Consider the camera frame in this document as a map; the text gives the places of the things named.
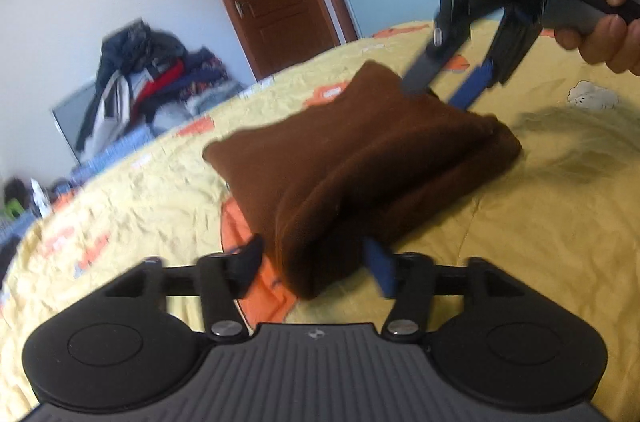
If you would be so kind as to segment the brown knit sweater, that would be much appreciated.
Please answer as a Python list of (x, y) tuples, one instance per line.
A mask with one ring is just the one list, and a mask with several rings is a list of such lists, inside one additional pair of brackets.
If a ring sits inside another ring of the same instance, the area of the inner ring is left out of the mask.
[(392, 69), (369, 60), (333, 101), (236, 131), (203, 157), (282, 283), (310, 300), (356, 272), (366, 240), (392, 245), (520, 153), (497, 118), (408, 95)]

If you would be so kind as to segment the pile of clothes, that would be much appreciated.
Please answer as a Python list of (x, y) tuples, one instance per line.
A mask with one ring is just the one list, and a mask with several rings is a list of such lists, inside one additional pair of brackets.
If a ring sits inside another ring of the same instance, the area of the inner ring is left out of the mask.
[(155, 124), (161, 112), (190, 119), (245, 89), (209, 49), (190, 52), (170, 32), (136, 19), (102, 41), (73, 147), (91, 158), (137, 125)]

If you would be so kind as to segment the yellow carrot print bedsheet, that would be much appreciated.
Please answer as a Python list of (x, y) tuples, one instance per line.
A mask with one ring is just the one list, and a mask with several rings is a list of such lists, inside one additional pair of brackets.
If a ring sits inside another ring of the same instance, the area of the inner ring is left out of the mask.
[[(367, 60), (400, 72), (432, 26), (393, 26), (252, 86), (92, 179), (32, 224), (1, 290), (1, 416), (35, 407), (23, 346), (40, 324), (145, 257), (188, 265), (232, 247), (224, 181), (204, 147), (241, 127), (332, 101)], [(442, 264), (484, 257), (603, 336), (608, 369), (594, 402), (639, 416), (639, 81), (589, 66), (541, 34), (506, 86), (477, 103), (520, 140), (514, 167), (411, 234), (400, 249)]]

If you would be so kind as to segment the dark stuffed toy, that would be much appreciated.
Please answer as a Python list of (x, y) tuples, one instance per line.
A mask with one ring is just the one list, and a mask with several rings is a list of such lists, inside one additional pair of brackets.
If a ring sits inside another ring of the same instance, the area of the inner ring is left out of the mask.
[(4, 184), (2, 193), (2, 214), (8, 220), (15, 221), (28, 210), (29, 192), (24, 182), (17, 177)]

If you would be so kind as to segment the blue quilted blanket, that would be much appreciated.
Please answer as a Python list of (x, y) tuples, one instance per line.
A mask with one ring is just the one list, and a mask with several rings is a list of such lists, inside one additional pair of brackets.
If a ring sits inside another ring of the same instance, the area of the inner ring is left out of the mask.
[(146, 144), (154, 141), (155, 135), (148, 125), (136, 127), (118, 141), (108, 146), (102, 153), (73, 168), (65, 179), (59, 179), (49, 189), (51, 197), (61, 196), (66, 191), (81, 187), (90, 179), (101, 174), (112, 165), (128, 157)]

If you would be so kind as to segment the grey framed board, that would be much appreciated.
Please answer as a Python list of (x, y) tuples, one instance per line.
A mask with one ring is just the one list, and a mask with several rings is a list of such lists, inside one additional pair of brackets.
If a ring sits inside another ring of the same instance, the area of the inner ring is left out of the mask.
[(94, 83), (90, 81), (63, 98), (51, 109), (56, 130), (64, 139), (76, 163), (80, 162), (80, 153), (76, 149), (77, 138), (93, 96)]

